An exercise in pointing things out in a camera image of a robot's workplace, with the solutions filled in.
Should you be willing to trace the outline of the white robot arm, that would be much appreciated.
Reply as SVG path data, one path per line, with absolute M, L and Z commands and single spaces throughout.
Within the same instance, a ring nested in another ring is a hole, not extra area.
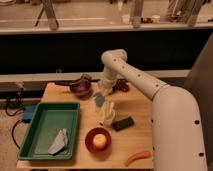
M 187 90 L 171 86 L 127 63 L 123 49 L 102 54 L 99 81 L 108 95 L 119 75 L 152 101 L 154 171 L 208 171 L 200 110 Z

